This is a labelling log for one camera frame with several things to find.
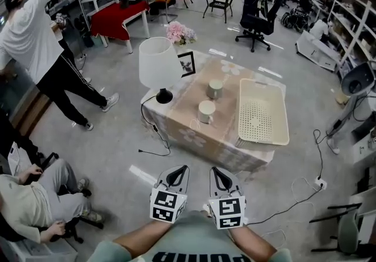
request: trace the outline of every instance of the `white mug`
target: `white mug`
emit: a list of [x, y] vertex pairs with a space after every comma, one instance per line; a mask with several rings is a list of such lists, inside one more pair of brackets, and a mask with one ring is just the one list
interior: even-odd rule
[[223, 82], [212, 79], [206, 89], [206, 95], [211, 99], [218, 99], [222, 96]]
[[216, 111], [216, 105], [209, 100], [201, 101], [197, 118], [202, 123], [209, 124], [213, 121], [213, 113]]

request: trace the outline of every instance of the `gray sweatpants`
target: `gray sweatpants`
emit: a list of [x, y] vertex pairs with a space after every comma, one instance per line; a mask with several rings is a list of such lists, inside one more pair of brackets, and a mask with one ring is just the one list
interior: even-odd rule
[[78, 191], [75, 174], [68, 162], [63, 159], [52, 163], [43, 172], [38, 183], [47, 191], [54, 222], [63, 220], [67, 223], [79, 217], [83, 211], [91, 211], [90, 202], [82, 193], [58, 196], [57, 193], [62, 185], [72, 193]]

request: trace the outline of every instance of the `table lamp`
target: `table lamp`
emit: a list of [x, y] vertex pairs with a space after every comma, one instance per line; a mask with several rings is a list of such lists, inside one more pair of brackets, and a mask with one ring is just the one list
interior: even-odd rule
[[143, 85], [159, 89], [156, 99], [169, 103], [173, 96], [166, 88], [182, 78], [183, 67], [172, 42], [167, 38], [150, 38], [142, 42], [139, 49], [139, 75]]

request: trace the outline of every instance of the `gray floor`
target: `gray floor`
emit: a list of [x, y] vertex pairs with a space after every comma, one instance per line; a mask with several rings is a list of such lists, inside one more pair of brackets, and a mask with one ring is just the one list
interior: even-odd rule
[[[255, 53], [250, 52], [250, 41], [234, 41], [238, 34], [242, 2], [234, 0], [233, 17], [224, 23], [223, 12], [208, 11], [205, 19], [202, 12], [205, 0], [193, 0], [186, 9], [179, 2], [179, 9], [171, 9], [179, 15], [178, 21], [196, 31], [198, 40], [187, 47], [208, 53], [215, 49], [227, 54], [226, 59], [258, 71], [259, 66], [278, 73], [282, 78], [266, 74], [286, 84], [286, 108], [290, 130], [290, 144], [278, 149], [273, 161], [255, 173], [240, 173], [247, 197], [246, 215], [251, 222], [262, 221], [295, 203], [291, 192], [292, 182], [305, 177], [312, 183], [320, 171], [320, 158], [313, 139], [314, 129], [325, 129], [330, 117], [340, 111], [331, 89], [339, 87], [338, 78], [296, 54], [295, 41], [299, 33], [283, 27], [278, 19], [274, 33], [266, 39], [277, 45], [271, 51], [257, 44]], [[285, 9], [279, 10], [282, 16]], [[163, 18], [149, 22], [151, 36], [165, 36]], [[104, 95], [120, 93], [119, 103], [104, 114], [98, 108], [71, 95], [72, 102], [94, 123], [94, 130], [83, 131], [72, 127], [53, 104], [38, 123], [32, 140], [45, 153], [54, 151], [71, 163], [78, 176], [91, 179], [94, 208], [104, 211], [108, 220], [103, 231], [87, 224], [79, 224], [78, 232], [85, 242], [80, 245], [69, 242], [79, 252], [79, 261], [85, 261], [98, 242], [113, 239], [145, 224], [149, 220], [149, 194], [151, 185], [143, 180], [144, 174], [158, 177], [159, 173], [174, 165], [190, 167], [188, 210], [201, 209], [209, 196], [210, 162], [174, 147], [169, 157], [150, 156], [138, 153], [138, 148], [161, 152], [163, 146], [142, 125], [140, 99], [147, 89], [139, 82], [138, 46], [144, 40], [142, 20], [129, 26], [133, 54], [128, 54], [121, 42], [111, 42], [108, 48], [93, 48], [87, 51], [85, 75], [93, 78], [92, 85]], [[276, 247], [291, 250], [294, 261], [328, 261], [331, 254], [312, 255], [310, 249], [328, 246], [329, 236], [335, 234], [335, 221], [324, 224], [308, 224], [314, 215], [325, 213], [330, 204], [344, 204], [355, 192], [357, 171], [351, 167], [351, 155], [347, 141], [341, 143], [342, 152], [334, 156], [325, 142], [321, 144], [324, 159], [323, 179], [328, 189], [315, 195], [312, 204], [299, 204], [288, 213], [252, 226]], [[294, 184], [298, 200], [308, 197], [313, 190], [303, 179]]]

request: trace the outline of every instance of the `beige basket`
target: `beige basket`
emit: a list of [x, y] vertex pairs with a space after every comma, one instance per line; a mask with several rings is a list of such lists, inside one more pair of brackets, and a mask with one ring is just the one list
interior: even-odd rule
[[251, 79], [240, 80], [236, 129], [238, 148], [270, 151], [287, 145], [288, 125], [279, 86]]

